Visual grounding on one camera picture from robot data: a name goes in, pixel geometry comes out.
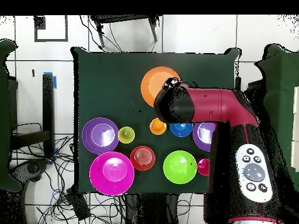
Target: magenta bowl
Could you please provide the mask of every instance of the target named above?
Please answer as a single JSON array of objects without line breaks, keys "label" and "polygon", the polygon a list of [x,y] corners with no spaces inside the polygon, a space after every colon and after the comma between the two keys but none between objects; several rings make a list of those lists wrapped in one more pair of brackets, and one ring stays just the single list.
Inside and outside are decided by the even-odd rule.
[{"label": "magenta bowl", "polygon": [[98,192],[109,196],[121,195],[134,181],[134,167],[122,153],[106,152],[92,162],[89,179]]}]

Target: yellow cup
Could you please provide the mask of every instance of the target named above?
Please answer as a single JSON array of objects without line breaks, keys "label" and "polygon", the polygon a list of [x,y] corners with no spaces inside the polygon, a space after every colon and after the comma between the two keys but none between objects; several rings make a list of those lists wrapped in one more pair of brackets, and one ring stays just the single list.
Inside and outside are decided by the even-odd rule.
[{"label": "yellow cup", "polygon": [[135,138],[135,132],[131,127],[123,127],[118,133],[119,141],[123,144],[129,144]]}]

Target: bowl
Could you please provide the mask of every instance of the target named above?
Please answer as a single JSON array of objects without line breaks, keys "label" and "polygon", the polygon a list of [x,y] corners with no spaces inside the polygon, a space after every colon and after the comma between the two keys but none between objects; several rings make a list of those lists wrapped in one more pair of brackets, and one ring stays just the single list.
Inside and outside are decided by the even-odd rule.
[{"label": "bowl", "polygon": [[193,128],[193,140],[201,150],[211,151],[212,136],[217,124],[214,122],[199,122]]},{"label": "bowl", "polygon": [[198,159],[197,171],[203,176],[208,176],[208,173],[210,171],[210,160],[206,158]]},{"label": "bowl", "polygon": [[108,118],[93,118],[82,130],[82,142],[88,151],[100,155],[113,151],[119,143],[117,137],[119,129]]},{"label": "bowl", "polygon": [[118,137],[123,144],[129,144],[134,140],[135,132],[131,127],[126,126],[119,130]]},{"label": "bowl", "polygon": [[166,124],[159,118],[155,118],[151,121],[149,128],[155,135],[161,135],[166,131]]},{"label": "bowl", "polygon": [[89,179],[98,192],[109,196],[121,195],[134,181],[134,167],[124,154],[106,152],[92,162]]},{"label": "bowl", "polygon": [[147,146],[138,146],[131,152],[130,160],[135,169],[146,171],[155,164],[155,153]]},{"label": "bowl", "polygon": [[175,136],[179,138],[184,138],[192,132],[193,124],[192,123],[170,124],[170,129]]},{"label": "bowl", "polygon": [[188,152],[177,150],[170,153],[163,164],[164,175],[175,184],[186,184],[196,175],[197,163]]}]

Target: pink bowl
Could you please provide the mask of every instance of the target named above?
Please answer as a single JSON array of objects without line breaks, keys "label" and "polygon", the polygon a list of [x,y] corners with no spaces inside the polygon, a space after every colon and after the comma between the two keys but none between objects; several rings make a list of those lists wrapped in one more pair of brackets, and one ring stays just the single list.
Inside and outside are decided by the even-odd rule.
[{"label": "pink bowl", "polygon": [[102,194],[114,196],[126,192],[134,181],[134,167],[122,153],[106,152],[91,164],[89,179]]},{"label": "pink bowl", "polygon": [[210,171],[210,160],[205,158],[198,159],[197,171],[203,176],[208,176]]}]

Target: plate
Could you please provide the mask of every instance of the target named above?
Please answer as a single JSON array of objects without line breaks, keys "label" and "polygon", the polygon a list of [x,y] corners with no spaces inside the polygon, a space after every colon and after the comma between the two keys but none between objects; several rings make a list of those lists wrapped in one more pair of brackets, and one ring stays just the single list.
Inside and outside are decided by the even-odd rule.
[{"label": "plate", "polygon": [[180,76],[168,67],[156,67],[148,71],[141,81],[141,94],[143,99],[151,107],[154,107],[154,101],[165,81],[168,78],[176,77],[180,80]]}]

